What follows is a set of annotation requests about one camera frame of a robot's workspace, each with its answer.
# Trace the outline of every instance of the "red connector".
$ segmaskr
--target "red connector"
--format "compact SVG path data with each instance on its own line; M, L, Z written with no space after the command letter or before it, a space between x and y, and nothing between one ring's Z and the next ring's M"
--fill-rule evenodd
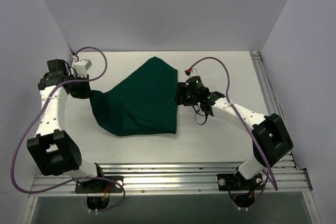
M192 68L189 68L189 69L185 70L184 72L187 76L190 76L190 73L191 73L192 70L193 70Z

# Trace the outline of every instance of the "mounting plate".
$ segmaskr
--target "mounting plate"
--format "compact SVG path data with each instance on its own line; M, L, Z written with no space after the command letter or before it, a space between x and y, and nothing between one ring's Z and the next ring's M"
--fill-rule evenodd
M105 178L109 178L116 182L121 181L122 185L124 182L124 178L122 176L105 176ZM75 193L76 194L97 194L104 193L107 187L108 182L103 180L96 180L96 182L90 184L89 186L85 186L84 183L76 183ZM111 183L110 190L108 193L122 193L122 189L116 187L115 184Z
M217 174L217 183L218 183L218 190L220 191L249 191L251 188L254 188L258 183L257 179L262 180L262 174L259 173L256 176L254 176L252 179L247 180L246 183L241 185L241 183L238 183L236 180L236 177L234 174ZM255 190L262 190L263 184L257 186Z

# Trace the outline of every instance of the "screw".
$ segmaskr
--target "screw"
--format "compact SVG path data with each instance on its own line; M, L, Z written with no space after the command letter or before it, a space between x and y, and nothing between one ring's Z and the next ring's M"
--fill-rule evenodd
M224 185L225 185L225 179L220 178L220 179L218 180L218 184L219 184L220 186L224 186Z
M263 184L263 181L262 181L261 178L257 178L257 179L256 179L256 182L257 182L257 184L259 184L260 182L261 182L261 185Z
M121 181L121 180L118 180L117 183L120 184L120 185L122 186L122 181Z

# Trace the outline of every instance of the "black cable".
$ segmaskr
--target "black cable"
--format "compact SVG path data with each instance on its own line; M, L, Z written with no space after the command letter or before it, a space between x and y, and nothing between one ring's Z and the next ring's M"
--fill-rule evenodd
M205 116L205 120L204 120L204 122L203 123L198 123L198 121L197 121L197 119L196 119L196 115L197 115L198 113L195 113L195 122L198 124L198 125L204 125L205 123L206 123L206 121L208 120L208 115L204 115Z
M231 198L232 202L233 202L237 207L243 207L241 204L239 204L238 202L235 201L235 199L233 198L233 196L232 196L232 194L231 194L231 191L230 191L228 185L226 185L226 189L227 189L227 191L228 191L228 193L229 193L229 195L230 195L230 198Z
M252 187L252 189L250 189L250 191L248 191L248 193L252 193L258 186L260 186L263 183L263 181L260 181L259 183L257 183L254 187Z
M69 63L67 61L64 61L64 63L67 65L67 69L70 69Z
M194 111L197 115L206 116L206 114L202 115L202 114L199 113L201 111L201 109L199 107L198 107L198 110L196 110L194 106L192 106L192 107L193 107L193 109L194 109Z
M71 75L71 69L73 69L73 71L74 71L75 74L76 74L75 77L77 77L77 76L78 76L77 71L76 71L75 68L73 68L73 67L70 67L70 68L69 68L69 70L70 70L70 75Z

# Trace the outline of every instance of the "wire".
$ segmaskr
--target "wire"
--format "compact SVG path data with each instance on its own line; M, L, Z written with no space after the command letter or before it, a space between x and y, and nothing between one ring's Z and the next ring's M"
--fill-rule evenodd
M92 79L82 79L82 80L68 80L68 81L64 81L58 85L56 85L56 87L51 91L51 93L49 94L49 97L47 98L45 104L43 105L42 109L40 110L40 112L38 113L38 115L33 119L33 121L30 123L30 125L28 126L28 128L24 131L24 133L22 134L19 142L17 143L16 147L15 147L15 150L14 150L14 153L13 153L13 157L12 157L12 161L11 161L11 164L10 164L10 171L11 171L11 182L13 184L13 186L15 187L15 189L17 189L18 191L20 191L21 193L25 193L25 194L39 194L39 193L44 193L46 191L50 191L52 189L55 189L57 187L60 187L62 185L65 185L67 183L70 183L72 181L76 181L76 179L82 179L82 177L76 177L76 178L73 178L73 179L70 179L70 180L67 180L65 182L62 182L58 185L54 185L54 186L51 186L51 187L48 187L48 188L45 188L45 189L41 189L41 190L36 190L36 191L31 191L31 190L25 190L23 188L21 188L18 183L16 182L15 180L15 162L16 162L16 158L17 158L17 155L18 155L18 152L19 152L19 149L25 139L25 137L27 136L28 132L32 129L32 127L34 126L34 124L40 119L40 117L43 115L46 107L48 106L49 104L49 101L50 101L50 97L53 96L53 94L56 92L57 89L59 89L60 87L62 87L63 85L65 84L69 84L69 83L75 83L75 82L88 82L88 81L96 81L98 80L99 78L101 78L105 73L106 73L106 70L107 70L107 59L106 59L106 56L105 54L98 48L96 47L82 47L80 48L76 53L75 53L75 56L77 56L77 54L85 49L93 49L97 52L99 52L103 58L104 58L104 61L105 61L105 68L103 70L103 72L95 77L95 78L92 78ZM115 207L116 205L120 204L124 198L125 198L125 190L123 188L122 185L120 185L119 183L115 182L114 180L111 180L111 179L108 179L108 178L101 178L101 177L86 177L87 179L97 179L97 180L104 180L104 181L108 181L108 182L111 182L113 184L116 184L118 186L120 186L120 188L122 189L123 191L123 196L122 198L115 204L105 208L105 209L102 209L100 211L105 211L105 210L108 210L108 209L111 209L112 207Z
M70 70L70 75L72 74L72 73L71 73L71 70L73 70L73 72L74 72L74 74L75 74L75 77L78 76L77 71L76 71L75 68L73 68L73 67L69 67L68 69Z
M198 123L197 119L196 119L196 115L198 113L195 113L195 122L198 124L198 125L204 125L206 123L206 121L208 120L208 115L201 115L201 116L205 116L205 119L204 119L204 122L203 123Z
M264 172L264 174L266 175L266 179L265 179L265 181L264 181L263 187L262 187L262 189L261 189L260 194L258 195L258 197L255 199L255 201L254 201L248 208L251 208L252 206L254 206L254 204L261 198L261 196L263 195L263 193L264 193L264 191L265 191L266 184L267 184L267 181L268 181L268 179L269 179L269 175L268 175L268 173L267 173L266 170L264 170L263 172ZM253 187L247 194L237 194L237 195L235 195L235 196L232 196L232 194L231 194L231 192L230 192L230 190L229 190L228 187L227 187L227 190L228 190L228 192L229 192L229 195L230 195L231 200L234 202L234 204L235 204L237 207L247 208L247 207L244 207L244 206L242 206L242 205L240 205L239 203L236 202L237 197L242 196L242 195L247 195L247 196L250 195L250 194L256 189L256 187L257 187L258 185L260 185L260 183L258 183L256 186L254 186L254 187Z
M273 185L274 189L277 191L278 190L278 185L277 185L277 182L275 180L275 177L274 177L274 173L272 172L272 169L271 169L271 166L269 165L269 162L263 152L263 150L261 149L259 143L257 142L257 140L255 139L255 137L253 136L252 134L252 131L249 129L247 123L244 121L244 119L242 118L242 116L240 115L240 113L238 112L237 108L235 107L235 105L233 103L231 103L231 100L229 98L229 88L230 88L230 75L229 75L229 71L227 70L226 66L224 65L224 63L222 63L221 60L215 58L215 57L204 57L200 60L198 60L197 62L195 62L194 64L192 64L192 66L189 68L189 69L192 69L193 67L195 67L198 63L200 63L201 61L203 60L206 60L206 59L211 59L211 60L216 60L218 61L224 68L225 72L226 72L226 76L227 76L227 86L226 86L226 91L225 91L225 96L226 96L226 99L227 101L229 102L229 104L231 105L231 107L233 108L233 110L236 112L238 118L240 119L240 121L242 122L245 130L247 131L247 133L249 134L249 136L251 137L255 147L257 148L258 152L260 153L261 157L263 158L262 160L264 161L268 171L269 171L269 175L271 177L270 179L270 182L271 184Z
M108 193L109 193L110 189L111 189L111 184L107 183L107 186L106 186L106 188L104 190L104 197L105 197L105 199L107 199L109 197Z
M200 111L201 111L201 108L200 108L200 107L198 107L198 110L196 110L196 109L195 109L195 106L193 106L193 109L194 109L194 111L195 111L195 113L196 113L197 115L200 115L200 116L206 116L206 114L204 114L204 115L200 114Z
M67 65L67 69L69 69L69 68L70 68L69 63L68 63L66 60L65 60L64 62L65 62L65 64Z

